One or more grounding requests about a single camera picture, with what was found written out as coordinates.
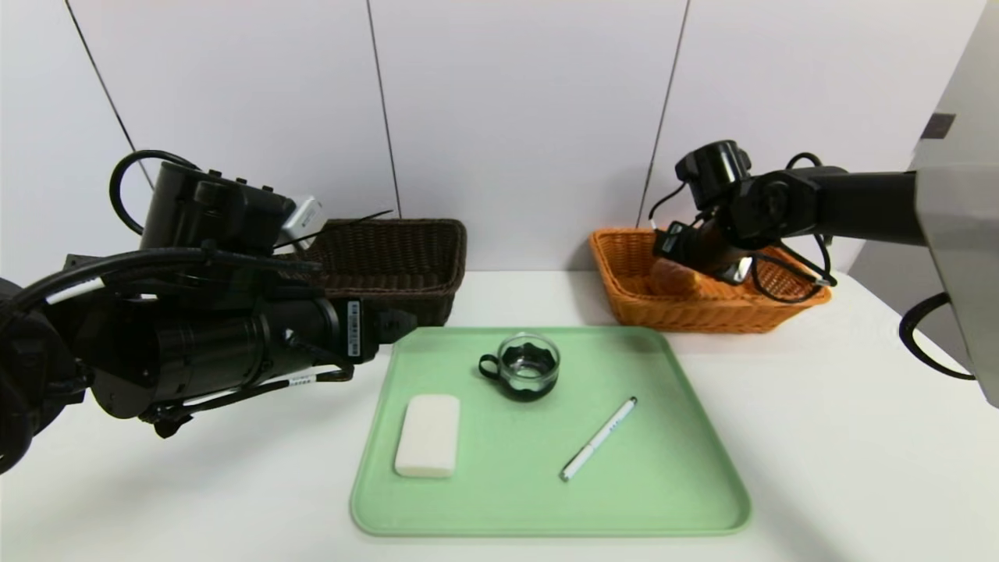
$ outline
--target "black cable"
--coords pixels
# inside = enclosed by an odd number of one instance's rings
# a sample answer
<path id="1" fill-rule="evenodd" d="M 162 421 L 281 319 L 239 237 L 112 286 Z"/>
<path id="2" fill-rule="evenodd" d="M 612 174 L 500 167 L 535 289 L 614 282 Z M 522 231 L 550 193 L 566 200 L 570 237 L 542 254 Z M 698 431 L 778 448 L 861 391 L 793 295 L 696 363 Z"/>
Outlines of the black cable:
<path id="1" fill-rule="evenodd" d="M 821 277 L 830 287 L 835 287 L 839 284 L 839 281 L 832 276 L 832 260 L 829 257 L 829 249 L 825 247 L 822 243 L 822 238 L 818 234 L 813 234 L 815 237 L 815 243 L 818 244 L 818 251 L 822 254 L 822 268 L 820 269 L 815 265 L 810 259 L 802 256 L 801 254 L 794 251 L 793 248 L 784 244 L 783 240 L 777 242 L 777 246 L 791 255 L 792 258 L 797 260 L 799 263 L 803 264 L 808 269 L 814 271 Z"/>
<path id="2" fill-rule="evenodd" d="M 178 419 L 185 416 L 190 416 L 197 414 L 199 412 L 207 412 L 209 410 L 216 410 L 222 408 L 223 406 L 231 406 L 237 402 L 242 402 L 244 400 L 249 400 L 250 398 L 255 398 L 261 394 L 267 394 L 268 392 L 274 392 L 275 390 L 281 390 L 283 388 L 288 388 L 294 386 L 292 384 L 292 379 L 284 379 L 280 381 L 267 382 L 258 386 L 252 386 L 250 388 L 245 388 L 238 390 L 236 392 L 231 392 L 225 396 L 220 396 L 218 398 L 212 398 L 211 400 L 206 400 L 204 402 L 198 402 L 197 404 L 190 404 L 186 406 L 179 406 L 172 408 L 170 410 L 164 411 L 164 414 L 169 419 Z M 343 370 L 337 370 L 327 373 L 321 373 L 316 375 L 316 382 L 345 382 L 351 380 L 351 376 L 347 375 Z"/>
<path id="3" fill-rule="evenodd" d="M 714 218 L 714 209 L 708 209 L 706 211 L 701 211 L 697 213 L 697 216 L 693 218 L 693 222 L 690 223 L 690 228 L 697 226 L 699 222 L 706 222 Z"/>
<path id="4" fill-rule="evenodd" d="M 922 322 L 923 318 L 926 318 L 929 313 L 940 308 L 941 306 L 950 302 L 950 295 L 946 292 L 937 293 L 932 297 L 925 299 L 916 306 L 913 306 L 902 316 L 902 321 L 898 323 L 898 337 L 902 340 L 902 344 L 905 348 L 909 350 L 910 353 L 916 356 L 926 365 L 936 369 L 937 371 L 947 375 L 948 377 L 954 377 L 955 379 L 961 379 L 965 381 L 975 380 L 974 375 L 969 375 L 967 373 L 962 373 L 960 371 L 955 371 L 953 369 L 948 369 L 940 363 L 937 363 L 935 359 L 926 354 L 925 351 L 918 344 L 916 344 L 916 328 L 919 323 Z"/>
<path id="5" fill-rule="evenodd" d="M 308 236 L 303 236 L 302 238 L 296 238 L 295 240 L 291 240 L 291 241 L 288 241 L 288 242 L 283 242 L 281 244 L 278 244 L 273 249 L 277 250 L 278 248 L 284 248 L 285 246 L 291 246 L 292 244 L 298 244 L 299 242 L 302 242 L 303 240 L 308 240 L 310 238 L 315 238 L 315 237 L 319 236 L 320 234 L 323 234 L 324 232 L 329 232 L 331 230 L 336 230 L 336 229 L 338 229 L 338 228 L 340 228 L 342 226 L 351 226 L 351 225 L 354 225 L 354 224 L 358 224 L 359 222 L 365 222 L 367 220 L 375 219 L 375 218 L 381 217 L 382 215 L 387 215 L 387 214 L 389 214 L 389 213 L 391 213 L 393 211 L 395 211 L 395 209 L 386 209 L 385 211 L 381 211 L 381 212 L 375 213 L 373 215 L 368 215 L 367 217 L 361 217 L 360 219 L 355 219 L 355 220 L 352 220 L 350 222 L 343 222 L 343 223 L 340 223 L 340 224 L 331 224 L 330 226 L 325 226 L 325 227 L 321 228 L 320 230 L 318 230 L 314 234 L 309 234 Z"/>
<path id="6" fill-rule="evenodd" d="M 201 169 L 192 164 L 189 160 L 163 150 L 137 150 L 125 158 L 122 158 L 121 161 L 118 162 L 118 165 L 115 166 L 115 169 L 111 172 L 111 181 L 108 187 L 109 195 L 111 197 L 111 206 L 115 209 L 115 214 L 118 215 L 118 218 L 125 223 L 125 226 L 140 236 L 142 236 L 142 225 L 137 223 L 135 219 L 128 214 L 128 211 L 125 209 L 125 204 L 122 203 L 122 179 L 125 178 L 125 172 L 128 170 L 129 166 L 135 164 L 139 160 L 145 160 L 147 158 L 159 158 L 160 160 L 166 160 L 167 162 L 173 162 L 174 164 L 187 166 L 188 168 L 193 168 L 195 170 Z"/>
<path id="7" fill-rule="evenodd" d="M 338 372 L 340 373 L 340 378 L 337 379 L 338 382 L 349 381 L 354 378 L 354 363 L 351 363 L 329 349 L 302 341 L 298 336 L 292 336 L 288 340 L 288 346 L 292 349 L 305 351 L 306 353 L 312 355 L 313 358 L 322 365 L 334 365 L 339 367 L 340 371 Z"/>
<path id="8" fill-rule="evenodd" d="M 669 201 L 673 197 L 676 197 L 679 194 L 679 192 L 683 191 L 684 187 L 686 187 L 686 182 L 681 183 L 680 186 L 674 189 L 669 195 L 666 195 L 662 199 L 656 201 L 655 204 L 652 205 L 652 208 L 648 210 L 648 220 L 652 220 L 652 216 L 655 215 L 655 210 L 659 208 L 659 205 L 665 203 L 666 201 Z"/>
<path id="9" fill-rule="evenodd" d="M 235 254 L 206 248 L 149 248 L 98 258 L 82 265 L 65 269 L 44 277 L 16 293 L 0 307 L 0 334 L 13 316 L 29 311 L 45 302 L 50 295 L 83 281 L 116 271 L 134 268 L 166 266 L 169 264 L 218 263 L 256 269 L 289 270 L 296 272 L 321 271 L 323 265 L 315 262 L 297 262 Z"/>
<path id="10" fill-rule="evenodd" d="M 822 160 L 818 156 L 812 154 L 811 152 L 799 152 L 798 154 L 795 154 L 794 157 L 790 159 L 790 161 L 787 162 L 787 166 L 785 166 L 785 169 L 793 168 L 794 165 L 797 164 L 800 160 L 808 160 L 814 166 L 822 165 Z M 759 291 L 763 296 L 771 300 L 777 301 L 779 303 L 798 304 L 805 302 L 808 299 L 817 295 L 819 291 L 822 290 L 823 285 L 835 287 L 839 282 L 836 280 L 835 277 L 832 276 L 832 258 L 829 256 L 828 241 L 819 234 L 813 234 L 812 236 L 815 238 L 815 243 L 818 245 L 818 251 L 822 254 L 821 268 L 815 265 L 815 263 L 813 263 L 808 258 L 794 251 L 787 244 L 784 244 L 782 240 L 778 240 L 775 245 L 784 252 L 786 252 L 787 254 L 789 254 L 792 258 L 797 260 L 798 263 L 804 265 L 805 267 L 813 271 L 819 277 L 809 275 L 782 259 L 775 258 L 773 256 L 761 252 L 756 252 L 753 254 L 752 263 L 749 265 L 749 272 L 750 275 L 752 276 L 753 286 L 756 288 L 756 290 Z M 765 261 L 767 263 L 776 265 L 793 275 L 796 275 L 810 283 L 813 283 L 815 286 L 812 287 L 811 290 L 808 291 L 808 293 L 806 293 L 804 296 L 801 297 L 796 297 L 792 299 L 778 297 L 777 295 L 774 295 L 773 293 L 768 291 L 765 287 L 763 287 L 762 282 L 759 280 L 759 269 L 757 268 L 756 265 L 757 261 Z"/>
<path id="11" fill-rule="evenodd" d="M 819 284 L 815 283 L 817 281 L 817 279 L 814 276 L 808 275 L 807 273 L 801 271 L 800 269 L 794 267 L 793 265 L 787 263 L 786 261 L 784 261 L 782 259 L 775 258 L 773 256 L 769 256 L 769 255 L 764 254 L 762 252 L 757 252 L 757 253 L 753 254 L 752 258 L 753 258 L 752 259 L 752 263 L 749 264 L 749 273 L 750 273 L 750 276 L 752 277 L 753 286 L 756 288 L 756 290 L 760 294 L 762 294 L 763 296 L 765 296 L 766 298 L 768 298 L 770 300 L 777 301 L 777 302 L 783 303 L 783 304 L 798 304 L 798 303 L 805 302 L 808 299 L 814 297 L 815 295 L 818 294 L 819 291 L 822 290 L 822 285 L 819 285 Z M 788 299 L 788 298 L 784 298 L 784 297 L 778 297 L 777 295 L 774 295 L 773 293 L 771 293 L 770 291 L 768 291 L 766 289 L 766 287 L 763 286 L 762 282 L 760 282 L 760 280 L 759 280 L 759 270 L 756 267 L 756 264 L 759 261 L 765 261 L 767 263 L 771 263 L 773 265 L 781 267 L 784 270 L 786 270 L 787 272 L 791 273 L 792 275 L 796 275 L 796 276 L 801 277 L 802 279 L 804 279 L 806 281 L 809 281 L 809 282 L 813 283 L 814 286 L 811 288 L 811 290 L 808 291 L 808 293 L 806 293 L 804 296 L 801 296 L 801 297 L 797 297 L 797 298 L 793 298 L 793 299 Z"/>
<path id="12" fill-rule="evenodd" d="M 111 273 L 105 273 L 104 275 L 101 276 L 101 279 L 104 281 L 104 284 L 106 286 L 116 287 L 118 285 L 124 285 L 126 283 L 132 283 L 134 281 L 141 281 L 145 279 L 162 277 L 164 275 L 169 275 L 171 273 L 183 271 L 189 267 L 191 267 L 191 264 L 187 263 L 172 263 L 167 265 L 154 265 L 150 267 L 135 267 L 122 271 L 112 271 Z"/>
<path id="13" fill-rule="evenodd" d="M 795 164 L 798 163 L 798 160 L 808 160 L 809 162 L 812 163 L 812 166 L 821 166 L 822 165 L 822 160 L 819 159 L 818 156 L 815 156 L 814 154 L 812 154 L 811 152 L 799 152 L 799 153 L 795 154 L 790 159 L 790 161 L 787 162 L 787 165 L 784 166 L 784 169 L 785 170 L 790 170 L 791 168 L 794 167 Z"/>

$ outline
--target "orange wicker basket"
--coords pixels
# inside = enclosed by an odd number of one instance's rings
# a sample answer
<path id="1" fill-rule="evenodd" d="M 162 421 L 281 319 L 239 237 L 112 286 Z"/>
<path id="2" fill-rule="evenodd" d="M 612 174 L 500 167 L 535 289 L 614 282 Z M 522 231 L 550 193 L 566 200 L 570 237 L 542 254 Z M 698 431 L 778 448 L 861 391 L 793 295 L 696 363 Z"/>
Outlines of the orange wicker basket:
<path id="1" fill-rule="evenodd" d="M 752 283 L 735 287 L 700 274 L 692 296 L 656 295 L 649 285 L 654 240 L 653 231 L 635 228 L 597 230 L 589 237 L 610 308 L 621 324 L 670 332 L 762 333 L 832 298 L 831 291 L 823 287 L 803 303 L 784 304 L 759 293 Z M 764 251 L 796 263 L 778 249 Z M 812 287 L 766 262 L 758 264 L 758 272 L 761 284 L 776 295 L 803 295 Z"/>

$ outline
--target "black handle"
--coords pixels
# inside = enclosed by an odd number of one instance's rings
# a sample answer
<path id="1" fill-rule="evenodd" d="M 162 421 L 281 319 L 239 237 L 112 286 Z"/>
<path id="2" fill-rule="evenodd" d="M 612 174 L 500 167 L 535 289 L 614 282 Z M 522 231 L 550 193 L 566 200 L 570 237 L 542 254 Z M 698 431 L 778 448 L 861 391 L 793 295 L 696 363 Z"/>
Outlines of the black handle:
<path id="1" fill-rule="evenodd" d="M 483 363 L 493 363 L 497 366 L 496 372 L 490 371 L 483 367 Z M 500 380 L 500 360 L 497 359 L 496 355 L 486 354 L 479 358 L 479 372 L 484 376 L 489 377 L 495 381 Z"/>

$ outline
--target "cable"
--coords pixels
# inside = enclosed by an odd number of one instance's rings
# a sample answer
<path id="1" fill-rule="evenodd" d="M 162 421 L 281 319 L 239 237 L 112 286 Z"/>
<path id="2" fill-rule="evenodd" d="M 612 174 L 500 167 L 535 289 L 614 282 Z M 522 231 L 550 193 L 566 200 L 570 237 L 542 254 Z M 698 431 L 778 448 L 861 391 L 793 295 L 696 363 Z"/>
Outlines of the cable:
<path id="1" fill-rule="evenodd" d="M 807 273 L 801 271 L 800 269 L 794 267 L 793 265 L 787 263 L 786 261 L 784 261 L 782 259 L 775 258 L 773 256 L 764 254 L 762 252 L 756 252 L 755 254 L 752 255 L 752 258 L 753 258 L 752 263 L 749 264 L 749 273 L 750 273 L 750 275 L 752 277 L 753 286 L 756 288 L 756 290 L 760 294 L 762 294 L 763 296 L 765 296 L 766 298 L 768 298 L 770 300 L 774 300 L 774 301 L 777 301 L 779 303 L 784 303 L 784 304 L 798 304 L 798 303 L 805 302 L 808 299 L 814 297 L 815 295 L 818 294 L 819 291 L 822 290 L 823 285 L 819 284 L 819 283 L 816 283 L 817 279 L 815 277 L 813 277 L 811 275 L 808 275 Z M 801 277 L 802 279 L 813 283 L 814 286 L 811 288 L 810 291 L 808 291 L 808 293 L 806 293 L 804 296 L 801 296 L 801 297 L 792 298 L 792 299 L 788 299 L 788 298 L 784 298 L 784 297 L 778 297 L 777 295 L 774 295 L 769 290 L 767 290 L 766 287 L 764 287 L 763 284 L 762 284 L 762 282 L 760 281 L 760 279 L 759 279 L 759 271 L 758 271 L 758 269 L 756 267 L 756 264 L 759 261 L 765 261 L 767 263 L 771 263 L 771 264 L 776 265 L 776 266 L 778 266 L 780 268 L 783 268 L 784 270 L 788 271 L 789 273 L 791 273 L 793 275 L 796 275 L 798 277 Z"/>
<path id="2" fill-rule="evenodd" d="M 697 223 L 706 222 L 714 218 L 714 209 L 708 209 L 706 211 L 701 211 L 697 213 L 697 216 L 693 218 L 693 222 L 690 223 L 690 228 L 697 226 Z"/>
<path id="3" fill-rule="evenodd" d="M 351 363 L 329 349 L 303 341 L 297 335 L 293 335 L 288 340 L 288 347 L 305 351 L 306 353 L 312 355 L 316 361 L 319 361 L 324 365 L 334 365 L 340 367 L 340 371 L 338 372 L 341 374 L 342 378 L 338 379 L 338 381 L 349 381 L 354 378 L 354 363 Z"/>
<path id="4" fill-rule="evenodd" d="M 935 359 L 927 355 L 926 352 L 923 351 L 918 344 L 916 344 L 915 333 L 919 323 L 922 322 L 923 318 L 926 318 L 929 313 L 949 302 L 950 295 L 943 292 L 937 293 L 932 297 L 917 303 L 916 306 L 910 308 L 909 311 L 902 316 L 902 321 L 898 323 L 898 337 L 902 340 L 902 344 L 905 345 L 905 348 L 909 350 L 909 353 L 915 355 L 916 359 L 919 359 L 926 365 L 936 369 L 948 377 L 954 377 L 955 379 L 965 381 L 973 381 L 975 380 L 974 375 L 944 367 L 940 363 L 937 363 Z"/>
<path id="5" fill-rule="evenodd" d="M 800 160 L 808 160 L 809 162 L 812 163 L 813 166 L 822 165 L 822 160 L 818 156 L 812 154 L 811 152 L 799 152 L 798 154 L 795 154 L 794 157 L 790 159 L 790 161 L 787 162 L 787 166 L 785 166 L 785 169 L 789 170 L 793 168 L 794 165 L 797 164 Z M 787 244 L 784 244 L 782 240 L 777 240 L 777 243 L 775 245 L 784 252 L 786 252 L 787 254 L 789 254 L 792 258 L 797 260 L 798 263 L 804 265 L 814 273 L 818 274 L 819 277 L 814 277 L 813 275 L 809 275 L 780 258 L 775 258 L 773 256 L 764 254 L 762 252 L 755 252 L 754 254 L 752 254 L 753 260 L 752 263 L 749 265 L 749 272 L 752 275 L 753 286 L 756 288 L 756 290 L 759 291 L 763 296 L 780 303 L 799 304 L 817 295 L 819 291 L 822 290 L 823 286 L 835 287 L 839 282 L 836 280 L 835 277 L 832 276 L 832 259 L 829 256 L 829 249 L 828 249 L 829 240 L 820 234 L 813 234 L 812 236 L 815 238 L 815 243 L 818 244 L 818 251 L 822 254 L 821 268 L 815 265 L 815 263 L 813 263 L 808 258 L 802 256 L 801 254 L 791 249 L 791 247 L 788 246 Z M 813 283 L 815 286 L 812 287 L 811 290 L 809 290 L 808 293 L 806 293 L 802 297 L 791 298 L 791 299 L 778 297 L 777 295 L 774 295 L 773 293 L 768 291 L 765 287 L 763 287 L 763 284 L 759 279 L 759 270 L 756 265 L 757 261 L 765 261 L 767 263 L 776 265 L 793 275 L 796 275 L 804 280 L 809 281 L 810 283 Z"/>
<path id="6" fill-rule="evenodd" d="M 265 383 L 252 388 L 237 390 L 236 392 L 231 392 L 224 396 L 205 400 L 204 402 L 198 402 L 196 404 L 161 406 L 156 408 L 153 413 L 140 415 L 139 419 L 146 423 L 153 424 L 156 434 L 164 439 L 167 439 L 175 435 L 177 430 L 180 429 L 182 425 L 193 420 L 194 414 L 198 412 L 215 410 L 223 406 L 229 406 L 237 402 L 242 402 L 255 396 L 260 396 L 261 394 L 281 390 L 282 388 L 288 388 L 289 386 L 292 386 L 292 383 L 289 380 Z"/>
<path id="7" fill-rule="evenodd" d="M 662 199 L 656 201 L 655 204 L 652 205 L 652 208 L 648 210 L 648 221 L 652 223 L 652 228 L 655 228 L 655 220 L 652 218 L 655 215 L 655 210 L 659 208 L 659 205 L 669 201 L 673 197 L 676 197 L 679 192 L 683 191 L 684 187 L 686 187 L 686 182 L 681 183 L 680 186 L 674 189 L 669 195 L 666 195 Z"/>
<path id="8" fill-rule="evenodd" d="M 812 166 L 821 166 L 822 165 L 822 160 L 818 156 L 815 156 L 814 154 L 812 154 L 811 152 L 799 152 L 799 153 L 795 154 L 790 159 L 790 161 L 787 162 L 787 165 L 784 166 L 784 169 L 785 170 L 790 170 L 791 168 L 794 167 L 795 164 L 798 163 L 798 160 L 808 160 L 809 162 L 812 163 Z"/>
<path id="9" fill-rule="evenodd" d="M 379 213 L 375 213 L 373 215 L 368 215 L 367 217 L 361 217 L 360 219 L 355 219 L 355 220 L 352 220 L 350 222 L 344 222 L 344 223 L 339 223 L 339 224 L 332 224 L 330 226 L 325 226 L 325 227 L 319 229 L 318 231 L 316 231 L 313 234 L 309 234 L 307 236 L 303 236 L 302 238 L 296 238 L 295 240 L 290 240 L 288 242 L 282 242 L 281 244 L 278 244 L 277 246 L 275 246 L 272 249 L 277 250 L 278 248 L 284 248 L 285 246 L 291 246 L 292 244 L 298 244 L 299 242 L 302 242 L 303 240 L 308 240 L 310 238 L 315 238 L 315 237 L 319 236 L 320 234 L 323 234 L 324 232 L 329 232 L 331 230 L 336 230 L 336 229 L 338 229 L 338 228 L 340 228 L 342 226 L 351 226 L 351 225 L 358 224 L 359 222 L 365 222 L 367 220 L 375 219 L 375 218 L 381 217 L 382 215 L 389 214 L 389 213 L 391 213 L 393 211 L 394 211 L 394 209 L 386 209 L 385 211 L 382 211 L 382 212 L 379 212 Z"/>
<path id="10" fill-rule="evenodd" d="M 15 314 L 29 311 L 45 302 L 50 295 L 80 282 L 88 282 L 112 272 L 140 267 L 205 263 L 296 272 L 312 272 L 323 269 L 322 264 L 315 262 L 296 262 L 235 254 L 215 250 L 207 244 L 203 248 L 149 248 L 126 252 L 88 261 L 71 269 L 53 273 L 28 285 L 0 307 L 0 334 L 3 333 Z"/>
<path id="11" fill-rule="evenodd" d="M 174 164 L 179 164 L 181 166 L 187 166 L 188 168 L 193 168 L 195 170 L 200 170 L 198 166 L 195 166 L 191 161 L 186 158 L 181 158 L 176 154 L 171 154 L 163 150 L 137 150 L 132 154 L 129 154 L 125 158 L 122 158 L 115 169 L 111 172 L 111 181 L 108 187 L 109 195 L 111 197 L 111 206 L 115 209 L 115 214 L 121 219 L 125 226 L 129 228 L 132 232 L 142 236 L 142 225 L 137 223 L 128 211 L 125 209 L 125 204 L 122 203 L 122 179 L 125 177 L 125 172 L 128 170 L 129 166 L 135 164 L 139 160 L 145 160 L 147 158 L 159 158 L 160 160 L 166 160 L 167 162 L 173 162 Z"/>
<path id="12" fill-rule="evenodd" d="M 216 410 L 218 408 L 222 408 L 223 406 L 230 406 L 237 402 L 255 398 L 261 394 L 267 394 L 268 392 L 274 392 L 275 390 L 281 390 L 291 386 L 299 386 L 312 382 L 346 382 L 353 378 L 353 367 L 354 366 L 351 365 L 350 372 L 341 369 L 327 373 L 320 373 L 318 375 L 305 375 L 280 381 L 267 382 L 261 385 L 252 386 L 250 388 L 237 390 L 236 392 L 231 392 L 224 396 L 212 398 L 211 400 L 206 400 L 204 402 L 163 409 L 153 416 L 140 417 L 140 419 L 149 423 L 157 423 L 166 420 L 180 420 L 199 412 Z"/>

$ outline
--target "white soap bar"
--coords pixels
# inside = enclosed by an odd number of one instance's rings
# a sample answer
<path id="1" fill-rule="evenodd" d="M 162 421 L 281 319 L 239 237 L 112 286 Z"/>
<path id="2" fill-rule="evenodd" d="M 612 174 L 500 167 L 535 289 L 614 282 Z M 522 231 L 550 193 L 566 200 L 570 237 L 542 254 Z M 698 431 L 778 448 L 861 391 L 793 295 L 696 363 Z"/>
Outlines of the white soap bar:
<path id="1" fill-rule="evenodd" d="M 448 478 L 458 460 L 459 400 L 449 394 L 410 399 L 396 451 L 396 472 L 416 478 Z"/>

